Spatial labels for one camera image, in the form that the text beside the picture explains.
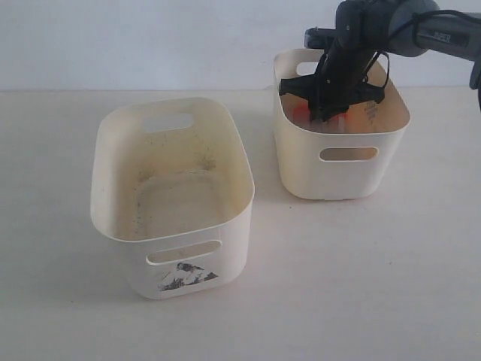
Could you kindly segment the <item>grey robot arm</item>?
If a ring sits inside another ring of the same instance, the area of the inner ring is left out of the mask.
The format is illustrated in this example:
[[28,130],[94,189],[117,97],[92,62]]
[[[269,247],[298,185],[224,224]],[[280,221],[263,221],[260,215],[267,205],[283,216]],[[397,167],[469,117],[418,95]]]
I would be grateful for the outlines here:
[[473,63],[469,87],[480,89],[480,15],[442,10],[434,1],[342,1],[334,28],[306,30],[304,46],[323,52],[316,70],[282,79],[278,93],[306,100],[314,121],[382,102],[385,87],[368,80],[381,55],[413,58],[432,50],[466,59]]

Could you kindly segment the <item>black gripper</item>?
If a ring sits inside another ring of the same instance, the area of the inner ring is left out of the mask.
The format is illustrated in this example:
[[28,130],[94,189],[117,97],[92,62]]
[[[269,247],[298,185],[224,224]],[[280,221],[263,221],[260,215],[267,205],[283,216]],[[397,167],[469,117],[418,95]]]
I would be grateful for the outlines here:
[[380,55],[379,50],[347,50],[338,40],[321,55],[314,73],[283,78],[279,94],[290,94],[307,101],[310,122],[325,122],[349,107],[365,102],[379,104],[385,98],[383,84],[369,83],[368,72]]

